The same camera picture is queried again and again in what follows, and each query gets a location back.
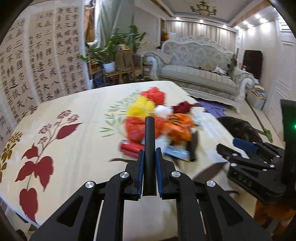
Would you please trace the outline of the dark red mesh bag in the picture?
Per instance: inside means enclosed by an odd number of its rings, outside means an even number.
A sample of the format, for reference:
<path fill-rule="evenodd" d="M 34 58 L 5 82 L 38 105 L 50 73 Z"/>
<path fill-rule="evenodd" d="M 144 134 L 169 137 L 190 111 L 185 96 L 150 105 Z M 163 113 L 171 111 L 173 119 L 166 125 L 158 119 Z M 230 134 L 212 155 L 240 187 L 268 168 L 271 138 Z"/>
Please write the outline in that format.
<path fill-rule="evenodd" d="M 190 104 L 187 101 L 183 101 L 183 102 L 179 103 L 178 105 L 173 106 L 173 111 L 174 111 L 174 113 L 187 114 L 190 112 L 192 107 L 193 107 L 192 104 Z"/>

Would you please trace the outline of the wooden plant stand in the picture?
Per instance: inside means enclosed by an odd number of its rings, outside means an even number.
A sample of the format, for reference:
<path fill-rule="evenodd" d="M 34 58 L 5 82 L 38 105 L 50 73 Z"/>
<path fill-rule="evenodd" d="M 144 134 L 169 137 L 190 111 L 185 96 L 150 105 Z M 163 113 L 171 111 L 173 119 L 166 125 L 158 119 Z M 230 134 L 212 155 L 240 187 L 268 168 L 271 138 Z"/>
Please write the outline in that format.
<path fill-rule="evenodd" d="M 110 79 L 115 84 L 124 84 L 127 78 L 131 81 L 137 81 L 138 76 L 143 75 L 142 58 L 139 59 L 140 66 L 134 65 L 134 54 L 132 50 L 119 50 L 115 54 L 115 70 L 112 73 L 104 74 L 104 77 Z"/>

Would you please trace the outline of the purple cloth on floor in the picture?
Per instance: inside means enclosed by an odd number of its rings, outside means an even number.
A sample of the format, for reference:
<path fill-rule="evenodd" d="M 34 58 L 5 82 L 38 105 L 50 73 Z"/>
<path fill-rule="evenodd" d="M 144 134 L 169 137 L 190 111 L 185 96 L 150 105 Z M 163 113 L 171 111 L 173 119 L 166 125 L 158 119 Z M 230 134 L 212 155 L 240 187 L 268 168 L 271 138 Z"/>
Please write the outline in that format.
<path fill-rule="evenodd" d="M 222 104 L 206 101 L 206 100 L 199 100 L 199 104 L 208 111 L 208 113 L 212 114 L 215 118 L 225 117 L 226 107 Z"/>

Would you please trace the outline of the white potted plant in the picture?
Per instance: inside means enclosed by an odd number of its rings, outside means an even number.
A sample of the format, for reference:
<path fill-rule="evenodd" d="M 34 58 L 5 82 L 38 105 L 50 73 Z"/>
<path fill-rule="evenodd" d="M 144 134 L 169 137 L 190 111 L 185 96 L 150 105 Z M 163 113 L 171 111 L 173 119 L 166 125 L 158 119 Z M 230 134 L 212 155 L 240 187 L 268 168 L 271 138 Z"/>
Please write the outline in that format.
<path fill-rule="evenodd" d="M 86 56 L 79 55 L 79 59 L 90 64 L 109 64 L 114 61 L 115 49 L 119 44 L 125 44 L 128 33 L 122 33 L 118 28 L 112 31 L 110 38 L 102 47 L 95 47 L 85 43 Z"/>

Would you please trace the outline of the tall green plant grey pot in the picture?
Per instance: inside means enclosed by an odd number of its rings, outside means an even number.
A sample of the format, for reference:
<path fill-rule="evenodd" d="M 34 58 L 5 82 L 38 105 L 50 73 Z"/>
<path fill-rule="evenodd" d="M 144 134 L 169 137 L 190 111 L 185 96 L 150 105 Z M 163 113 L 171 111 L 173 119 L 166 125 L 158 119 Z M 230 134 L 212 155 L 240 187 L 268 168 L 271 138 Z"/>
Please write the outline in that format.
<path fill-rule="evenodd" d="M 130 25 L 129 29 L 130 43 L 133 52 L 133 63 L 135 68 L 138 68 L 141 66 L 141 56 L 137 52 L 141 48 L 142 41 L 147 35 L 147 32 L 140 33 L 136 25 Z"/>

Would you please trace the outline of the floral cream tablecloth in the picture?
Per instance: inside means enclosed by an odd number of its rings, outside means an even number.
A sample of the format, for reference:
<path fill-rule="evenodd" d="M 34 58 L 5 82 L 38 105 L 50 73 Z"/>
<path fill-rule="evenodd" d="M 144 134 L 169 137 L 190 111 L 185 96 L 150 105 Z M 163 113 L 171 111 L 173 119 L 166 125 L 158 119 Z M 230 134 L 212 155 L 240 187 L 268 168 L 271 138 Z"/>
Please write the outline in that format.
<path fill-rule="evenodd" d="M 13 147 L 11 158 L 7 160 L 6 169 L 2 174 L 1 199 L 15 214 L 28 220 L 20 205 L 20 192 L 34 188 L 37 193 L 38 209 L 35 214 L 37 225 L 41 225 L 49 218 L 82 184 L 88 180 L 97 183 L 109 180 L 114 174 L 125 169 L 123 161 L 112 161 L 113 158 L 129 159 L 119 151 L 119 142 L 126 139 L 124 121 L 126 108 L 136 99 L 141 91 L 150 87 L 158 87 L 166 94 L 165 105 L 174 106 L 187 101 L 196 103 L 187 92 L 170 81 L 152 81 L 134 84 L 114 85 L 78 94 L 61 97 L 41 104 L 36 112 L 26 116 L 16 127 L 16 132 L 23 133 L 20 141 Z M 62 111 L 71 110 L 69 116 L 77 114 L 74 121 L 74 132 L 61 140 L 51 140 L 42 152 L 42 144 L 38 144 L 44 135 L 39 130 L 48 124 L 54 137 L 59 127 L 54 124 Z M 180 161 L 177 170 L 191 178 L 196 177 L 204 169 L 224 159 L 216 152 L 216 145 L 222 143 L 234 148 L 233 137 L 210 113 L 204 112 L 202 107 L 193 107 L 191 112 L 201 121 L 197 126 L 199 140 L 197 146 L 197 161 L 193 163 Z M 22 157 L 32 144 L 41 154 L 40 159 Z M 23 180 L 15 181 L 19 171 L 26 162 L 36 163 L 43 157 L 49 156 L 53 160 L 53 173 L 49 175 L 49 183 L 45 190 L 34 173 Z M 227 163 L 215 176 L 211 177 L 224 190 L 238 191 L 233 198 L 252 217 L 255 213 L 256 199 L 238 187 L 226 177 Z M 156 236 L 152 233 L 177 232 L 176 205 L 174 201 L 162 201 L 158 197 L 142 197 L 139 202 L 125 203 L 124 230 L 127 236 Z"/>

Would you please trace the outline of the black trash bag bin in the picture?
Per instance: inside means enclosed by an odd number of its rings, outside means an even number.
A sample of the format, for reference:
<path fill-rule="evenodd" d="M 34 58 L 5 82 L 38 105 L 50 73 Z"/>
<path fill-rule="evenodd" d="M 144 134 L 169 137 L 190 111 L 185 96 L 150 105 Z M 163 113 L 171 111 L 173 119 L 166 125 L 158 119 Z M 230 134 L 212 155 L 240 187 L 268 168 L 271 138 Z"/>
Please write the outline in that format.
<path fill-rule="evenodd" d="M 217 118 L 217 120 L 234 138 L 239 138 L 251 143 L 262 143 L 262 138 L 248 121 L 230 116 L 222 116 Z"/>

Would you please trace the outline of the red-orange plastic bag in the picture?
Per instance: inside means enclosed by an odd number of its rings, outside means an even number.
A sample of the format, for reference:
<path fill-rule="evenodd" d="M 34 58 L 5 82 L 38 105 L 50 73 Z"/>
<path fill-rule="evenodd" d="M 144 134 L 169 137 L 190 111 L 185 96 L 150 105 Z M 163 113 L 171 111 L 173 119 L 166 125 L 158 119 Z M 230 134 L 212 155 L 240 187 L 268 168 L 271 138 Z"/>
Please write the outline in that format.
<path fill-rule="evenodd" d="M 165 119 L 161 117 L 154 118 L 155 137 L 162 134 Z M 125 119 L 125 131 L 127 138 L 134 143 L 140 144 L 145 137 L 145 120 L 135 116 L 128 116 Z"/>

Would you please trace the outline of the orange snack wrapper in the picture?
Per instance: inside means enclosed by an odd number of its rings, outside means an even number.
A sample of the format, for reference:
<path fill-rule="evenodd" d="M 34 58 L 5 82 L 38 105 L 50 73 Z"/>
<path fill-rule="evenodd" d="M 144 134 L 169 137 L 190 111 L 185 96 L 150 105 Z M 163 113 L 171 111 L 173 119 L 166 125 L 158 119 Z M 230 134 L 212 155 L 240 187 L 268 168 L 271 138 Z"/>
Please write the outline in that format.
<path fill-rule="evenodd" d="M 195 123 L 189 115 L 182 113 L 171 114 L 164 122 L 162 133 L 167 135 L 173 142 L 191 141 L 191 128 L 194 126 Z"/>

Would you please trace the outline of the light blue box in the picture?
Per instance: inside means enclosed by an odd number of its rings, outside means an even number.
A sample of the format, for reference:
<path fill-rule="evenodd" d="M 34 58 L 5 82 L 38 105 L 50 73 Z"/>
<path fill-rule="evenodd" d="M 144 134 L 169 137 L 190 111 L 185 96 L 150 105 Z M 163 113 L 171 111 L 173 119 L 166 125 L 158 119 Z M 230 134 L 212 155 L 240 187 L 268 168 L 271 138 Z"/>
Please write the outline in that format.
<path fill-rule="evenodd" d="M 190 161 L 190 152 L 188 152 L 187 150 L 174 147 L 172 145 L 168 145 L 164 153 L 183 161 Z"/>

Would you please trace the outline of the red-orange foam net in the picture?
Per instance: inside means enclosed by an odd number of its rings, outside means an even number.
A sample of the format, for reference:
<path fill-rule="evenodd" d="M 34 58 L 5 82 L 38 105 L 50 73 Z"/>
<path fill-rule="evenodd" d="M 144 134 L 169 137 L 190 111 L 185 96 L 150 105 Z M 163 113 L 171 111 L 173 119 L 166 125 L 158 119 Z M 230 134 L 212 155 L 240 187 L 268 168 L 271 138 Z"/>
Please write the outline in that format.
<path fill-rule="evenodd" d="M 153 101 L 155 105 L 164 105 L 165 103 L 166 94 L 155 86 L 146 91 L 142 91 L 140 94 Z"/>

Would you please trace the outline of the calligraphy folding screen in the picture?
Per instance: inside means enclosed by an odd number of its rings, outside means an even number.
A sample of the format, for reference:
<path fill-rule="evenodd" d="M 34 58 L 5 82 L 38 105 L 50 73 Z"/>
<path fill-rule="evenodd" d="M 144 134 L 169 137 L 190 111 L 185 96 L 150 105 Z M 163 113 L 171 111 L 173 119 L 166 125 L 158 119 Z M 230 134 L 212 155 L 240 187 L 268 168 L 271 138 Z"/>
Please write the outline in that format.
<path fill-rule="evenodd" d="M 21 119 L 43 102 L 90 89 L 82 1 L 25 8 L 1 43 L 1 148 Z"/>

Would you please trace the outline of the ornate grey sofa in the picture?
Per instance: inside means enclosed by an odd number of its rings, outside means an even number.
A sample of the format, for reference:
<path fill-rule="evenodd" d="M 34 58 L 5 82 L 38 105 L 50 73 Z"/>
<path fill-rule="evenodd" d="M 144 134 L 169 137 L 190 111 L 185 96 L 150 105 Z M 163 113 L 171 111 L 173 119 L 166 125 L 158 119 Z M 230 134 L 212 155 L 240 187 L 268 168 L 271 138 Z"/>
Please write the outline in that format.
<path fill-rule="evenodd" d="M 172 81 L 193 97 L 240 110 L 255 80 L 236 60 L 235 53 L 203 36 L 167 40 L 161 49 L 144 54 L 152 80 Z"/>

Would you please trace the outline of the yellow foam net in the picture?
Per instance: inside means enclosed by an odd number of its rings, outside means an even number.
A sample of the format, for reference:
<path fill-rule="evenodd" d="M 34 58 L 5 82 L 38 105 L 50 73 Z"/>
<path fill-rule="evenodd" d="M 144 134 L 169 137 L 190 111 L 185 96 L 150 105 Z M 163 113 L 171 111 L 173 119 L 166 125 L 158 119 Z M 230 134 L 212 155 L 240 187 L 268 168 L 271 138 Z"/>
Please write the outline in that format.
<path fill-rule="evenodd" d="M 139 96 L 126 110 L 128 117 L 145 119 L 154 113 L 156 105 L 145 96 Z"/>

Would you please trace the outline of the red spray can black cap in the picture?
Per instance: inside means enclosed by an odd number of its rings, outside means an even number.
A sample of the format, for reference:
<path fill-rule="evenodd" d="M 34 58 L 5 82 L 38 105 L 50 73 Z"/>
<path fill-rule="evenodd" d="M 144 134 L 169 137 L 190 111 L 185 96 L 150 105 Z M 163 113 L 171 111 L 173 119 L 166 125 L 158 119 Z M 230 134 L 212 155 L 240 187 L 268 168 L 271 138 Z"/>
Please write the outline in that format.
<path fill-rule="evenodd" d="M 154 118 L 145 118 L 144 150 L 138 155 L 138 160 L 126 165 L 128 174 L 123 191 L 126 200 L 138 201 L 141 196 L 156 196 L 156 148 Z"/>

